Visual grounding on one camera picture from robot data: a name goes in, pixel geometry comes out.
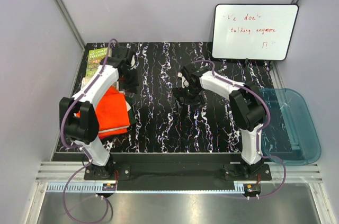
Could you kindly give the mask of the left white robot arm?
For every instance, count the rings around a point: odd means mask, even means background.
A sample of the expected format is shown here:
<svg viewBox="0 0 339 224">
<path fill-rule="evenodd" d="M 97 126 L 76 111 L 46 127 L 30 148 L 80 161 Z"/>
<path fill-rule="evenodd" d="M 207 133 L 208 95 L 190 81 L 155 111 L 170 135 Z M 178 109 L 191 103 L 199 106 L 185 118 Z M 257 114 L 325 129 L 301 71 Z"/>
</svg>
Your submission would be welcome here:
<svg viewBox="0 0 339 224">
<path fill-rule="evenodd" d="M 90 81 L 72 97 L 59 102 L 60 138 L 67 148 L 79 147 L 96 166 L 96 173 L 107 180 L 114 174 L 110 153 L 99 139 L 99 122 L 95 109 L 110 86 L 122 80 L 132 88 L 138 86 L 136 53 L 127 47 L 108 48 L 106 56 Z"/>
</svg>

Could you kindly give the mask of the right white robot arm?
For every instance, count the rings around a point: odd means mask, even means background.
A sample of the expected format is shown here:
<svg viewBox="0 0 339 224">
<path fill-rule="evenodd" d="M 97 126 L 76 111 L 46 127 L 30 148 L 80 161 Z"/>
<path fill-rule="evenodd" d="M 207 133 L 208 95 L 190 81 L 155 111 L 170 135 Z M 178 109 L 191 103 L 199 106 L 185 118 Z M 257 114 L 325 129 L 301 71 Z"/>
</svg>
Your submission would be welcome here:
<svg viewBox="0 0 339 224">
<path fill-rule="evenodd" d="M 200 107 L 204 105 L 203 91 L 214 92 L 230 105 L 233 121 L 240 128 L 242 137 L 241 161 L 233 171 L 234 177 L 254 179 L 264 164 L 261 151 L 263 128 L 270 122 L 270 114 L 256 84 L 244 84 L 230 80 L 215 72 L 212 67 L 198 67 L 195 62 L 184 66 L 177 76 L 182 86 L 172 90 L 178 106 Z"/>
</svg>

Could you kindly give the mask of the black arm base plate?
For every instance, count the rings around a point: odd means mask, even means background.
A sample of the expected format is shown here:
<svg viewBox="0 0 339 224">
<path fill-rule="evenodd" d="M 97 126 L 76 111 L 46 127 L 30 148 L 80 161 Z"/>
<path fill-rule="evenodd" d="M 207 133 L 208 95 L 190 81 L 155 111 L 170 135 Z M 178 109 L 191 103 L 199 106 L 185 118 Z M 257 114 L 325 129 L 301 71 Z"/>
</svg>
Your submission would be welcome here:
<svg viewBox="0 0 339 224">
<path fill-rule="evenodd" d="M 143 175 L 215 177 L 227 181 L 270 181 L 270 167 L 261 159 L 249 166 L 240 153 L 111 154 L 106 166 L 85 169 L 86 180 L 128 181 Z"/>
</svg>

